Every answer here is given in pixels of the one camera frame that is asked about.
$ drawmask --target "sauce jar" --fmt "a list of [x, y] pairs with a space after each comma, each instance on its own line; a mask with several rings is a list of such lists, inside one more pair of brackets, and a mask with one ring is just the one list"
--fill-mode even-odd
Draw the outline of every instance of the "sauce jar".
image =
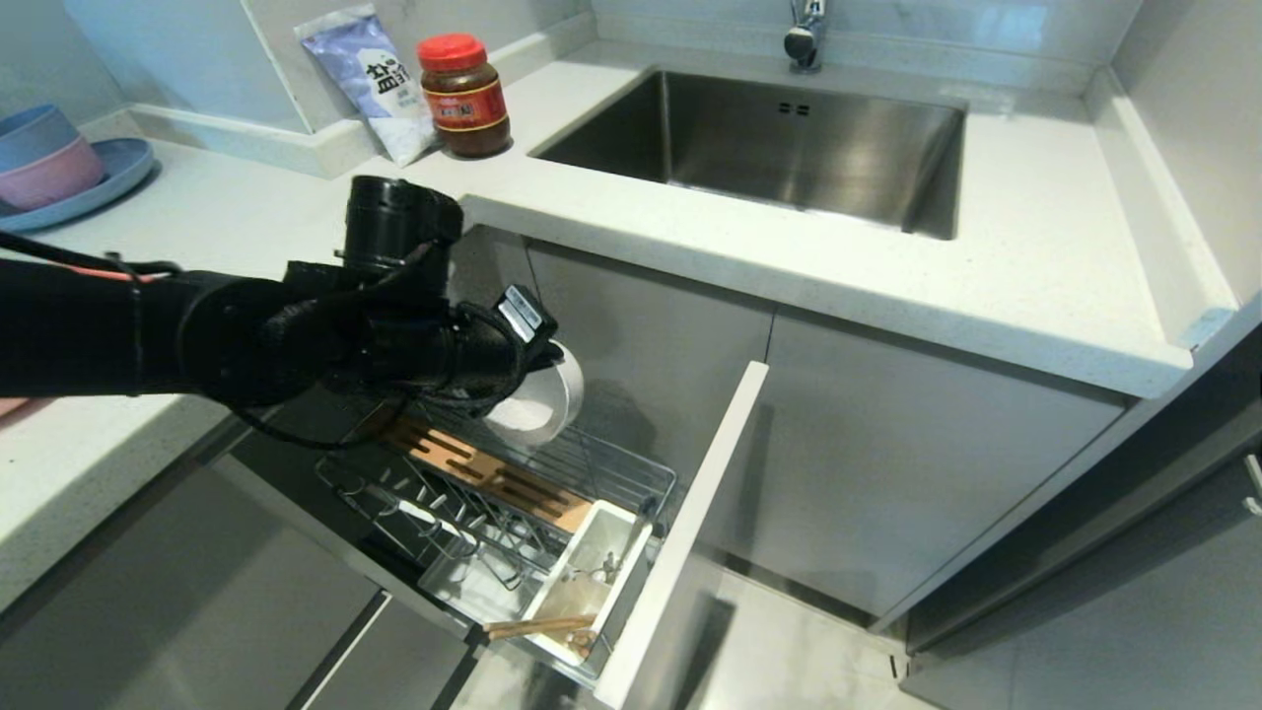
[[510, 144], [500, 73], [472, 34], [439, 34], [416, 45], [420, 88], [447, 148], [463, 158], [486, 158]]

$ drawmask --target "pull-out drawer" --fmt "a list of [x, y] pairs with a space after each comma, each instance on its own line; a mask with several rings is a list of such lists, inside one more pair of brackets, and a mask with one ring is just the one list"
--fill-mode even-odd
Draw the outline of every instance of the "pull-out drawer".
[[[707, 455], [690, 478], [687, 494], [670, 506], [665, 536], [654, 541], [655, 559], [644, 574], [628, 575], [612, 605], [618, 628], [602, 634], [604, 647], [593, 651], [599, 662], [569, 666], [548, 655], [536, 656], [558, 671], [592, 689], [610, 707], [670, 706], [678, 694], [688, 660], [693, 656], [705, 602], [718, 584], [719, 566], [712, 560], [713, 542], [722, 540], [736, 523], [734, 508], [740, 489], [738, 467], [731, 467], [737, 446], [753, 412], [767, 367], [750, 363], [736, 383], [731, 404]], [[289, 412], [313, 438], [341, 436], [356, 414], [339, 411], [329, 404], [295, 404], [304, 407]], [[279, 444], [261, 435], [242, 435], [240, 429], [225, 433], [223, 444], [212, 448], [207, 465], [235, 482], [256, 501], [281, 516], [317, 544], [391, 593], [423, 617], [438, 623], [453, 636], [463, 637], [483, 622], [501, 618], [481, 613], [477, 604], [457, 589], [439, 590], [430, 573], [395, 565], [374, 549], [370, 526], [348, 508], [314, 470], [321, 453]], [[449, 581], [449, 576], [439, 575]]]

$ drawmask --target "red lid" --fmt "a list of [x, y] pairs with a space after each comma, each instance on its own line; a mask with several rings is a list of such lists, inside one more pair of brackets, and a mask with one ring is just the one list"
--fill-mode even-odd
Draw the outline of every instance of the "red lid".
[[454, 72], [485, 64], [486, 47], [472, 34], [439, 34], [416, 45], [416, 58], [425, 71]]

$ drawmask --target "stainless steel sink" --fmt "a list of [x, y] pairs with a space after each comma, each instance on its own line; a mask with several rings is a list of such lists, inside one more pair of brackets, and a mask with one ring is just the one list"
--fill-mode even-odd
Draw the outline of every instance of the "stainless steel sink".
[[957, 108], [658, 72], [536, 158], [950, 238]]

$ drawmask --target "robotic arm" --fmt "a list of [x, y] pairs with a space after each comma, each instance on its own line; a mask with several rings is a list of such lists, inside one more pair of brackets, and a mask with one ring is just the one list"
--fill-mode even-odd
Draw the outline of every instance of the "robotic arm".
[[560, 352], [522, 286], [493, 309], [447, 300], [462, 226], [445, 194], [360, 175], [343, 265], [290, 261], [283, 281], [0, 232], [0, 246], [57, 264], [0, 260], [0, 396], [197, 393], [241, 414], [321, 383], [485, 415]]

